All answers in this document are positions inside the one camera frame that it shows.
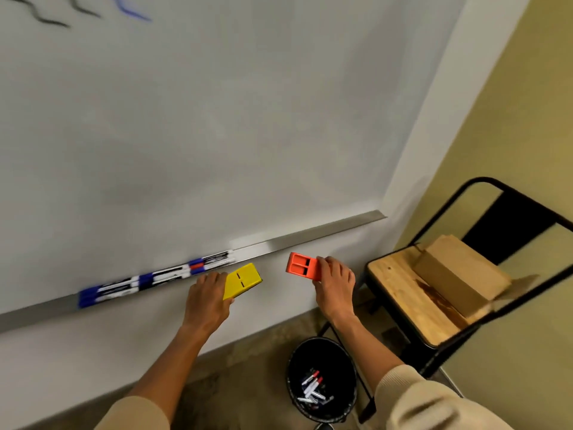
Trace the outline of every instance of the concrete floor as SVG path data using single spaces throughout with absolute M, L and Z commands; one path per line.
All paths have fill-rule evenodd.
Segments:
M 397 346 L 399 339 L 388 338 L 388 333 L 395 329 L 391 329 L 394 324 L 383 310 L 371 316 L 367 306 L 360 305 L 356 312 L 379 339 L 385 343 L 390 341 L 390 346 Z M 313 429 L 316 423 L 301 415 L 290 402 L 285 370 L 295 347 L 302 340 L 314 336 L 323 323 L 318 310 L 310 311 L 200 356 L 183 392 L 172 429 Z M 127 386 L 28 429 L 91 430 L 129 389 Z M 362 410 L 366 402 L 366 394 L 359 388 L 358 410 Z M 359 429 L 355 410 L 345 423 L 335 424 L 335 428 Z M 373 423 L 369 424 L 362 428 L 374 428 Z

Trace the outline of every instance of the whiteboard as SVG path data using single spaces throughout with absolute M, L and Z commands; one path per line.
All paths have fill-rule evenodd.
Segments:
M 0 0 L 0 312 L 376 208 L 465 0 L 30 1 L 70 28 Z

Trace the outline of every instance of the hand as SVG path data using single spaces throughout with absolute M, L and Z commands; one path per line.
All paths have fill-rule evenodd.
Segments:
M 312 281 L 316 288 L 316 303 L 334 326 L 348 317 L 354 317 L 352 290 L 356 278 L 350 268 L 332 257 L 317 257 L 321 279 Z
M 235 299 L 223 300 L 226 280 L 226 273 L 212 272 L 201 276 L 189 288 L 182 330 L 198 334 L 206 341 L 227 319 Z

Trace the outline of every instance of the orange object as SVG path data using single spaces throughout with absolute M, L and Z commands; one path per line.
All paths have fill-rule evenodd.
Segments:
M 291 252 L 286 265 L 286 272 L 306 277 L 311 280 L 320 280 L 320 266 L 316 258 L 300 253 Z

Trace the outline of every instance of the handwritten squiggle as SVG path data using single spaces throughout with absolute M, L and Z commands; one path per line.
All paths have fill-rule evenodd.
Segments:
M 39 22 L 43 23 L 43 24 L 51 24 L 53 26 L 60 26 L 60 27 L 66 27 L 66 28 L 71 28 L 68 24 L 60 22 L 60 21 L 55 21 L 53 19 L 46 19 L 42 16 L 40 16 L 40 14 L 38 13 L 38 9 L 36 8 L 36 6 L 34 5 L 34 3 L 32 3 L 31 1 L 28 0 L 11 0 L 11 1 L 16 1 L 17 3 L 22 3 L 25 4 L 26 6 L 28 6 L 28 8 L 30 9 L 30 12 L 32 13 L 32 16 Z
M 125 13 L 126 15 L 132 16 L 133 18 L 141 19 L 143 21 L 151 22 L 151 18 L 147 18 L 140 13 L 134 12 L 133 10 L 128 9 L 123 5 L 123 0 L 115 0 L 115 4 L 118 6 L 118 9 Z
M 91 10 L 87 10 L 87 9 L 83 8 L 82 6 L 80 6 L 78 4 L 77 0 L 68 0 L 68 1 L 72 5 L 72 7 L 75 10 L 77 10 L 78 12 L 85 13 L 86 15 L 92 15 L 92 16 L 95 16 L 97 18 L 101 18 L 101 15 L 99 13 L 92 12 Z

